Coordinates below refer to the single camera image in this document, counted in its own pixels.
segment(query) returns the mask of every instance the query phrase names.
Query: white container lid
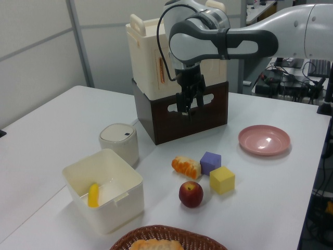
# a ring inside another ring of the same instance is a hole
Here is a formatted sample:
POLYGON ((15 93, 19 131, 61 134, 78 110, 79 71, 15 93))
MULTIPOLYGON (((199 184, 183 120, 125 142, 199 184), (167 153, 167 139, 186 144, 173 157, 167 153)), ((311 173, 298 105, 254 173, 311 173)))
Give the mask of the white container lid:
POLYGON ((106 127, 100 134, 101 139, 109 142, 121 142, 134 133, 132 126, 126 124, 112 124, 106 127))

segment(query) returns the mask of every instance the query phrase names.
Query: bread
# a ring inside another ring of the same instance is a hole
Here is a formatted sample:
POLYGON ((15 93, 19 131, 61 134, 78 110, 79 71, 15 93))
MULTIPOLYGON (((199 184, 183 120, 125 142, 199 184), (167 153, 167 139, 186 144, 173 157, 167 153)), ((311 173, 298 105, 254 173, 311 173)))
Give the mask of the bread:
POLYGON ((201 175, 200 163, 185 156, 176 156, 172 160, 171 166, 176 172, 182 173, 194 180, 201 175))
POLYGON ((179 241, 168 240, 137 240, 129 250, 184 250, 179 241))

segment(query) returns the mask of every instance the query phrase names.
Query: wicker basket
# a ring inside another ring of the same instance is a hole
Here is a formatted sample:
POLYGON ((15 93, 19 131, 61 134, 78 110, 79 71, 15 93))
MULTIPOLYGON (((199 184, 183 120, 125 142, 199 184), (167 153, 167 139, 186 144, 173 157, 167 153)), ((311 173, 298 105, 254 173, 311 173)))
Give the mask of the wicker basket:
POLYGON ((155 225, 137 228, 120 238, 110 250, 128 250, 137 240, 176 240, 184 250, 227 250, 217 241, 183 229, 155 225))

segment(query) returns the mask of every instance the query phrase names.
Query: yellow cube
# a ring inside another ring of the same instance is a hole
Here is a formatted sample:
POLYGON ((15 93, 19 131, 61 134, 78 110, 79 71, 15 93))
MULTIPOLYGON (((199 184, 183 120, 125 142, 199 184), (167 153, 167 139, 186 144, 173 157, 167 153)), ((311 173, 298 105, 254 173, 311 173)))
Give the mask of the yellow cube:
POLYGON ((224 194, 235 189, 235 174, 222 166, 210 172, 209 183, 218 194, 224 194))

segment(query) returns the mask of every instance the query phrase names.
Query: crate handle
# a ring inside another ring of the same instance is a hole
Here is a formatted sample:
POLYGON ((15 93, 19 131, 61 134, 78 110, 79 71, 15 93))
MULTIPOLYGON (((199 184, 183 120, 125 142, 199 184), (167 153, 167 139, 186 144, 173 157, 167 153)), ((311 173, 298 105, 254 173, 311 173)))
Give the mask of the crate handle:
POLYGON ((221 11, 223 11, 224 13, 226 13, 225 5, 222 4, 222 3, 220 3, 220 2, 217 2, 217 1, 214 1, 214 0, 207 0, 207 2, 206 2, 205 5, 207 7, 220 9, 221 11))
POLYGON ((146 27, 142 19, 135 14, 130 15, 130 25, 132 29, 136 30, 141 36, 146 36, 146 27))

